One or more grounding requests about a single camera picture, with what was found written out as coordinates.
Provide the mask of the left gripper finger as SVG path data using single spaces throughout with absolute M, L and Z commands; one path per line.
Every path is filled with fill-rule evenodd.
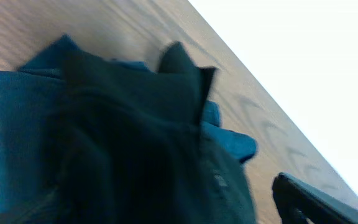
M 358 224 L 358 210 L 285 172 L 272 184 L 283 224 Z

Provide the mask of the black Sydro t-shirt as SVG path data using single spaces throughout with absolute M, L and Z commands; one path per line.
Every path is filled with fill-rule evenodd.
M 240 164 L 203 134 L 215 73 L 182 44 L 156 73 L 76 50 L 62 65 L 68 100 L 51 118 L 64 223 L 255 223 Z

